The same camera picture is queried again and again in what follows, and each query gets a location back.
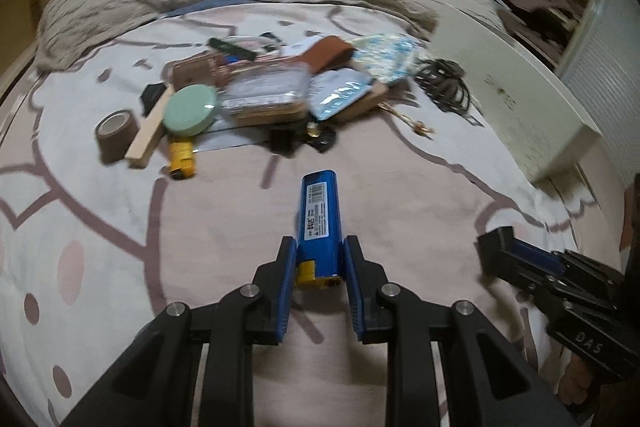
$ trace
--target blue packet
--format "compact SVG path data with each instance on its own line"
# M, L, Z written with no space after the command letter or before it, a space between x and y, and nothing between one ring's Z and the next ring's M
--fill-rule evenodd
M370 81L369 75L349 68L316 74L306 95L309 111L316 120L327 120L367 94Z
M404 34L376 34L350 39L356 47L351 59L377 81L392 86L415 73L424 44Z

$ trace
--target brown tape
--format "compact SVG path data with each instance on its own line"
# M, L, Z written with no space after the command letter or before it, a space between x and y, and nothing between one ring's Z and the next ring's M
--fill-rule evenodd
M133 113L126 109L112 112L95 126L95 139L104 164L120 161L138 133Z

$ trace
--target black cable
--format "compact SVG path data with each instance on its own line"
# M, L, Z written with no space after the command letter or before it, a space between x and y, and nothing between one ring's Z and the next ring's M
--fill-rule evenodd
M471 105L469 89L462 80L464 74L465 70L453 60L436 58L425 62L414 81L440 110L463 116Z

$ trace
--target blue battery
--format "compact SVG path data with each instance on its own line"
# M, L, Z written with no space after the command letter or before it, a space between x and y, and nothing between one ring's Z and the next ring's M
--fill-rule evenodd
M335 172L302 178L298 222L296 286L327 288L340 284L342 230Z

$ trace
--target battery label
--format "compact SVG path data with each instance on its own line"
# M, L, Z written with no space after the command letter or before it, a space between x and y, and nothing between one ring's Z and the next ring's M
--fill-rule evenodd
M305 241L329 236L326 182L315 183L306 188L305 216Z

